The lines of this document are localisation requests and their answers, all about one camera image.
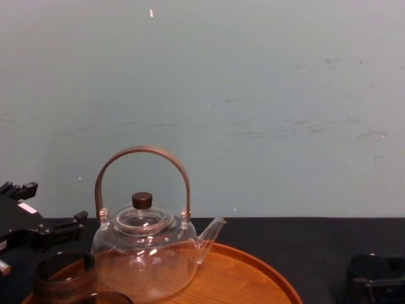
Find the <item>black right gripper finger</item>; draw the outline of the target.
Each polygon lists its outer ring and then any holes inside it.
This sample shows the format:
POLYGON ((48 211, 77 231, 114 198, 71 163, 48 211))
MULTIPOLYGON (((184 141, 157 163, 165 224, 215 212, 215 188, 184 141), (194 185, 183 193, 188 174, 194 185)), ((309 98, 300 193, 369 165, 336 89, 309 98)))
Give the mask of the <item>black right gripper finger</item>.
POLYGON ((352 257, 347 266, 346 302, 404 303, 404 257, 352 257))

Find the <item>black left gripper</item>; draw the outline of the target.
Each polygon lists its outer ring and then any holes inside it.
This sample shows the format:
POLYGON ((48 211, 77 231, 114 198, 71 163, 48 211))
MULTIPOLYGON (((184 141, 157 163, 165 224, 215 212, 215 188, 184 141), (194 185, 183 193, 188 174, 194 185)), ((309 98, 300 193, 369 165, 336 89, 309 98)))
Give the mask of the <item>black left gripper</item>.
POLYGON ((78 240, 87 223, 86 211, 76 213, 58 225, 47 225, 36 209, 16 201, 33 198, 37 188, 36 182, 22 186, 12 182, 1 185, 1 240, 38 239, 42 251, 78 240))

